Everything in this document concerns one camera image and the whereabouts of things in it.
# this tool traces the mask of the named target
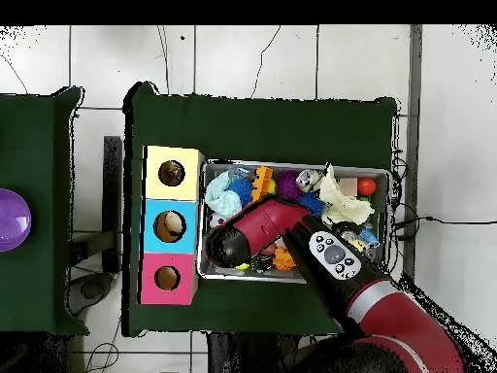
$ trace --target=metal tray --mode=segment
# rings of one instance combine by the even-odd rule
[[[243,160],[206,160],[201,168],[201,180],[203,187],[202,191],[209,182],[217,177],[222,172],[237,166],[243,165],[247,169],[256,169],[259,166],[267,166],[273,169],[273,176],[277,177],[281,171],[305,169],[324,170],[324,165],[311,164],[293,164],[293,163],[271,163],[271,162],[256,162]],[[335,177],[340,178],[363,178],[369,177],[375,180],[377,184],[376,191],[371,195],[371,206],[375,209],[375,213],[370,216],[369,222],[373,225],[373,231],[381,246],[377,252],[378,260],[388,260],[389,239],[391,231],[391,207],[390,199],[392,197],[392,178],[391,174],[386,170],[367,169],[355,167],[340,167],[333,166]],[[287,272],[281,272],[277,269],[272,269],[264,273],[256,273],[250,269],[226,269],[215,266],[211,263],[203,252],[205,237],[210,230],[209,216],[211,209],[207,204],[202,203],[200,207],[200,220],[198,225],[198,246],[197,246],[197,272],[200,276],[206,279],[222,279],[222,280],[239,280],[239,281],[259,281],[259,282],[285,282],[305,284],[306,281],[300,275],[298,268]]]

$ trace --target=white cloth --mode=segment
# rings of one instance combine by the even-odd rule
[[[321,184],[319,199],[326,202],[321,219],[326,224],[340,221],[353,221],[355,224],[364,223],[369,215],[375,213],[369,202],[357,200],[352,196],[344,196],[335,180],[333,166],[326,169]]]

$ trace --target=purple bowl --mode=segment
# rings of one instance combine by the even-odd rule
[[[15,249],[31,229],[31,212],[17,193],[0,188],[0,252]]]

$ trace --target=green tablecloth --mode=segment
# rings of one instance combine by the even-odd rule
[[[0,187],[32,215],[28,238],[0,253],[0,330],[86,333],[66,310],[70,116],[78,87],[53,96],[0,95]]]
[[[161,96],[151,84],[144,83],[135,85],[124,103],[124,181],[126,187],[132,187],[124,196],[126,205],[132,197],[132,207],[124,213],[124,224],[131,223],[124,251],[131,253],[131,259],[129,275],[124,278],[123,319],[130,333],[142,329],[292,334],[339,331],[307,285],[200,279],[191,306],[138,305],[142,146],[193,148],[206,158],[307,164],[331,161],[337,166],[390,170],[395,100]]]

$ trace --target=orange toy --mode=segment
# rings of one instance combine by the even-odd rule
[[[251,192],[252,202],[259,200],[268,192],[268,185],[273,176],[273,169],[270,167],[257,167],[255,169],[255,180],[252,183],[253,191]]]
[[[275,258],[273,259],[273,264],[278,270],[282,272],[287,272],[292,267],[296,266],[295,262],[291,258],[290,253],[287,252],[285,249],[275,250]]]

